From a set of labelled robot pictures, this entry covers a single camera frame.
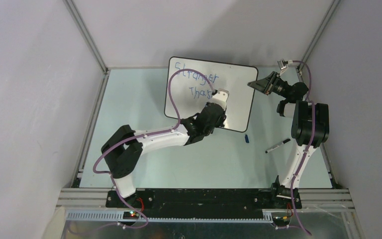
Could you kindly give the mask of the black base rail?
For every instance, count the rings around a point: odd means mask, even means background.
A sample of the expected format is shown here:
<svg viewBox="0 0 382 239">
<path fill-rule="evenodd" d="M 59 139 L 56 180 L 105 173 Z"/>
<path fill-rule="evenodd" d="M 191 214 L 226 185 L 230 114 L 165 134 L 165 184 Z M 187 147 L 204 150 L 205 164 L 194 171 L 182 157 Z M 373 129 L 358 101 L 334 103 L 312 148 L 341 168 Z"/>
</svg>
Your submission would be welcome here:
<svg viewBox="0 0 382 239">
<path fill-rule="evenodd" d="M 275 200 L 270 189 L 142 188 L 127 197 L 148 217 L 199 219 L 255 219 L 267 209 L 286 210 L 291 200 Z"/>
</svg>

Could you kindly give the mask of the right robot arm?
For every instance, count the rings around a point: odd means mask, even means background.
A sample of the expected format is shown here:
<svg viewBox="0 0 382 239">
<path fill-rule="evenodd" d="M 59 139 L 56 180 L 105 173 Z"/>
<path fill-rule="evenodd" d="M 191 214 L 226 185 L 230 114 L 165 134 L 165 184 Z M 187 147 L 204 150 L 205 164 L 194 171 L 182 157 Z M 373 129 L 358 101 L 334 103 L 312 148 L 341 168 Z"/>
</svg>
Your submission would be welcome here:
<svg viewBox="0 0 382 239">
<path fill-rule="evenodd" d="M 265 95 L 275 93 L 281 97 L 277 113 L 292 119 L 292 148 L 286 167 L 271 185 L 269 200 L 275 208 L 284 207 L 297 196 L 300 179 L 316 149 L 329 136 L 329 107 L 327 104 L 305 101 L 309 88 L 303 82 L 290 85 L 273 71 L 267 77 L 248 83 L 248 86 Z"/>
</svg>

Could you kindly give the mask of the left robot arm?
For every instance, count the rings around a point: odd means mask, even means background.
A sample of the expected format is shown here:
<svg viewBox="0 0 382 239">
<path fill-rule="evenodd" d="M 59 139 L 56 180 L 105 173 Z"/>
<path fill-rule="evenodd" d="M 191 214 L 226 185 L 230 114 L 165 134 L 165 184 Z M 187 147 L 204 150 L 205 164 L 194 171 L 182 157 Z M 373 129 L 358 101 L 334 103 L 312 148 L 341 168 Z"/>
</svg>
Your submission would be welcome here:
<svg viewBox="0 0 382 239">
<path fill-rule="evenodd" d="M 142 155 L 202 141 L 215 128 L 223 127 L 225 120 L 226 103 L 208 102 L 200 113 L 181 119 L 175 129 L 149 132 L 132 130 L 128 124 L 121 126 L 101 147 L 108 173 L 119 191 L 118 201 L 128 208 L 136 204 L 137 193 L 132 172 Z"/>
</svg>

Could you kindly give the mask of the black marker pen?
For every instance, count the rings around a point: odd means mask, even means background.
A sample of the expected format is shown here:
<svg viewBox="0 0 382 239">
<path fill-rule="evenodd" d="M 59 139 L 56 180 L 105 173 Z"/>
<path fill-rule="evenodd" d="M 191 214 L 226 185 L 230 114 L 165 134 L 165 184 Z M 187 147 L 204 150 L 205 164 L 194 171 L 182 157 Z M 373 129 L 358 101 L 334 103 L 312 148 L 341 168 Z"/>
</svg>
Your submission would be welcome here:
<svg viewBox="0 0 382 239">
<path fill-rule="evenodd" d="M 290 142 L 290 138 L 287 138 L 287 139 L 282 140 L 281 142 L 279 142 L 279 143 L 277 143 L 277 144 L 271 146 L 270 148 L 266 149 L 266 150 L 265 150 L 265 154 L 268 154 L 268 153 L 274 151 L 275 149 L 277 149 L 277 148 L 283 146 L 284 144 L 286 144 L 286 143 L 288 143 L 288 142 Z"/>
</svg>

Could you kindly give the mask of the white whiteboard black frame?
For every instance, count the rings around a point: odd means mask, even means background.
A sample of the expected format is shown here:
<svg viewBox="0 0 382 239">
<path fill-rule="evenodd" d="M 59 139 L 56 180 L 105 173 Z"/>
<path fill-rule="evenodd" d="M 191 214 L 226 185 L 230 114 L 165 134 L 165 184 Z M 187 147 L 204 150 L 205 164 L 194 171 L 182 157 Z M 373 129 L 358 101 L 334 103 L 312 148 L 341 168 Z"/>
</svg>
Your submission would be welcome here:
<svg viewBox="0 0 382 239">
<path fill-rule="evenodd" d="M 212 89 L 229 91 L 225 129 L 245 132 L 248 128 L 254 90 L 247 86 L 256 80 L 254 66 L 208 60 L 171 57 L 164 114 L 169 118 L 188 118 L 201 112 L 212 97 Z"/>
</svg>

